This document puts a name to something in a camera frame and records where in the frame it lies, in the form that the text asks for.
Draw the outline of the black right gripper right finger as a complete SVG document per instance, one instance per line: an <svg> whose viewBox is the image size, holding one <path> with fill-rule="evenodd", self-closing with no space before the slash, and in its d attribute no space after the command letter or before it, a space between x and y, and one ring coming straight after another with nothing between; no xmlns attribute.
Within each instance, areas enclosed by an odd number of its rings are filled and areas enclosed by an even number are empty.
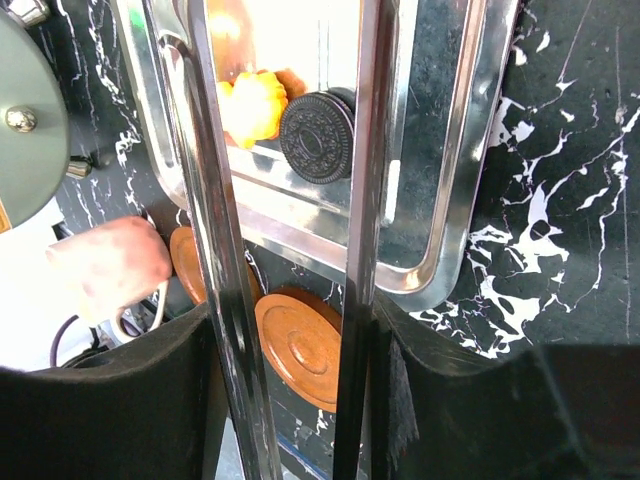
<svg viewBox="0 0 640 480"><path fill-rule="evenodd" d="M542 345L487 359L387 295L387 461L393 479L635 479L639 350Z"/></svg>

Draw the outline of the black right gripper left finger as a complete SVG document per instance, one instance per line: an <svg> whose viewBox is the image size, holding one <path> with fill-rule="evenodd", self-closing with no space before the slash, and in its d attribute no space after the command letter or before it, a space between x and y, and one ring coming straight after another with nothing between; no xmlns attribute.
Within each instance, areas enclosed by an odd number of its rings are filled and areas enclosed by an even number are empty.
<svg viewBox="0 0 640 480"><path fill-rule="evenodd" d="M214 478L227 404L209 313L76 368L3 369L2 478Z"/></svg>

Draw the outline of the pink ceramic cup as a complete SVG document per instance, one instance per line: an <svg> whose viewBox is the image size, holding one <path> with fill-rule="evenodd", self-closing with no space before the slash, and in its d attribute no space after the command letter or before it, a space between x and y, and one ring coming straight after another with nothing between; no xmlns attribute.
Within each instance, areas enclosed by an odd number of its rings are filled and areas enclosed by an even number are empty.
<svg viewBox="0 0 640 480"><path fill-rule="evenodd" d="M173 266L147 219L125 216L108 221L50 245L45 255L89 326L107 322L119 343L131 342L134 336L122 326L122 314L154 293L158 303L150 328L160 326Z"/></svg>

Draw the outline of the brown wooden coaster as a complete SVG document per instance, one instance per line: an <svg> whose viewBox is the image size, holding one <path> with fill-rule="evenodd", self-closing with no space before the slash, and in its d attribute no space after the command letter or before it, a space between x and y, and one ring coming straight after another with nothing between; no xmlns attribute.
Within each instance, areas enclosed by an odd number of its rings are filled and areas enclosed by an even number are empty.
<svg viewBox="0 0 640 480"><path fill-rule="evenodd" d="M198 259L194 234L190 227L173 231L169 251L174 270L189 298L195 305L207 300L203 274Z"/></svg>
<svg viewBox="0 0 640 480"><path fill-rule="evenodd" d="M320 297L290 286L258 300L255 315L263 354L274 371L307 402L334 413L341 315Z"/></svg>

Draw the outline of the orange fish shaped pastry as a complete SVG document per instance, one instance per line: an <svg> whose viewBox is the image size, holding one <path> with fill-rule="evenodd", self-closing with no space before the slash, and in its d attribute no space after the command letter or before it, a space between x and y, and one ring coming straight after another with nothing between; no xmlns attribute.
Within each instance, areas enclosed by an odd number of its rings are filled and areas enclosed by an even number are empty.
<svg viewBox="0 0 640 480"><path fill-rule="evenodd" d="M295 98L307 91L292 70L240 73L233 81L218 81L216 93L226 140L250 150L257 141L279 136L281 117Z"/></svg>

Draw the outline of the dark chocolate cookie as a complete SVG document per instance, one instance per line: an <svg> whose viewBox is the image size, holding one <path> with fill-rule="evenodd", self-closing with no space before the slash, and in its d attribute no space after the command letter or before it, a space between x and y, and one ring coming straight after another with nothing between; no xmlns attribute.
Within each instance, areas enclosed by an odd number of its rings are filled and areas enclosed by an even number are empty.
<svg viewBox="0 0 640 480"><path fill-rule="evenodd" d="M333 183L351 175L354 129L354 112L339 96L329 91L304 94L282 114L281 151L305 181Z"/></svg>

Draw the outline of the silver metal serving tongs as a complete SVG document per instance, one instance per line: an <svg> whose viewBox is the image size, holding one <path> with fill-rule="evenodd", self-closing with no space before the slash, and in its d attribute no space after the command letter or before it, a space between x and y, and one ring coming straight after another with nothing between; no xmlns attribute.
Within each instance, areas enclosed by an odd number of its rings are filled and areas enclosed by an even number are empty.
<svg viewBox="0 0 640 480"><path fill-rule="evenodd" d="M281 461L256 316L243 264L241 223L214 85L207 5L167 1L156 9L157 49L169 99L173 149L181 162L227 397L250 479L277 479ZM345 246L278 222L265 233L286 257L345 277L332 475L357 475L369 390L372 304L384 176L396 142L398 57L409 52L397 1L361 5L354 150Z"/></svg>

